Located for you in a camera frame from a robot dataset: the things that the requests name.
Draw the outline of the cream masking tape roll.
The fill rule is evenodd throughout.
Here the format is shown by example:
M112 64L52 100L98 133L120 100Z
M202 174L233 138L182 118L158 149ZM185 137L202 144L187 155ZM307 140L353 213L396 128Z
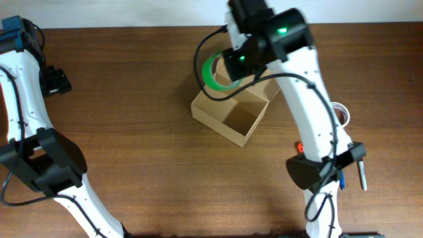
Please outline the cream masking tape roll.
M340 126L345 128L350 122L350 112L346 106L339 102L331 102L331 106L340 122Z

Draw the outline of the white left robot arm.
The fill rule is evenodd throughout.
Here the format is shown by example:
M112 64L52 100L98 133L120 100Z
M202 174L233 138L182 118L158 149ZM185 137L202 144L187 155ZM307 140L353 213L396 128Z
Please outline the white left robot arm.
M89 237L130 237L124 225L102 204L87 176L87 162L76 143L52 125L44 97L61 93L67 79L53 67L43 73L43 60L30 51L1 54L1 90L5 101L8 134L1 147L1 164L9 171L1 189L1 203L27 206L45 200L61 204ZM17 177L40 198L8 202L6 189Z

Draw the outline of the blue pen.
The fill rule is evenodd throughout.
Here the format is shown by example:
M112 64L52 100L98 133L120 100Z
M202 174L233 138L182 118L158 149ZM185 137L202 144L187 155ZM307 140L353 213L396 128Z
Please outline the blue pen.
M340 188L341 188L341 190L345 190L346 189L346 183L345 183L344 172L341 171L340 174L341 174L341 177L340 177Z

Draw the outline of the black and white marker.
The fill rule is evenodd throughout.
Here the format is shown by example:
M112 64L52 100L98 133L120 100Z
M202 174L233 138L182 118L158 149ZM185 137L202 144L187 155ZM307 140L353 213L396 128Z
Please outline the black and white marker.
M365 177L365 166L363 161L358 161L358 170L360 175L360 182L363 190L367 190L367 181Z

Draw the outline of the green tape roll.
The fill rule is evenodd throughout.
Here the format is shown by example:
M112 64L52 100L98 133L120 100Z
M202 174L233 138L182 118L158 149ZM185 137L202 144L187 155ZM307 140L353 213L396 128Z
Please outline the green tape roll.
M204 80L204 83L209 88L215 91L229 91L238 87L241 84L242 79L238 81L233 81L230 85L222 85L215 80L215 77L213 76L213 73L212 73L213 62L214 60L216 60L217 58L220 58L221 56L222 56L222 52L215 53L204 62L202 66L202 78Z

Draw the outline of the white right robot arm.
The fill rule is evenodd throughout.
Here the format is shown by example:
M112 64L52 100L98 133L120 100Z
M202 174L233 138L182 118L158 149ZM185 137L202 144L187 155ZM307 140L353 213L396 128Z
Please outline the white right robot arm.
M318 53L305 17L296 9L275 13L264 1L228 2L225 50L233 81L253 76L275 80L299 130L303 152L286 162L291 179L303 191L309 237L341 237L337 194L341 171L365 155L340 123L325 88Z

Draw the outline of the orange utility knife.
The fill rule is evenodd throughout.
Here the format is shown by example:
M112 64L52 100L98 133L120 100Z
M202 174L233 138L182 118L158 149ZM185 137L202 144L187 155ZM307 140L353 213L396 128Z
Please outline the orange utility knife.
M295 143L295 148L296 148L298 153L303 153L303 144L302 144L301 141L297 141Z

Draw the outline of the brown cardboard box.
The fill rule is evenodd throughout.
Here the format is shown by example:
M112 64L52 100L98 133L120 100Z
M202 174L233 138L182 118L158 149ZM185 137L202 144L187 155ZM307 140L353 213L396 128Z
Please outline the brown cardboard box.
M201 92L191 103L192 117L244 147L279 90L276 81L268 79L222 102Z

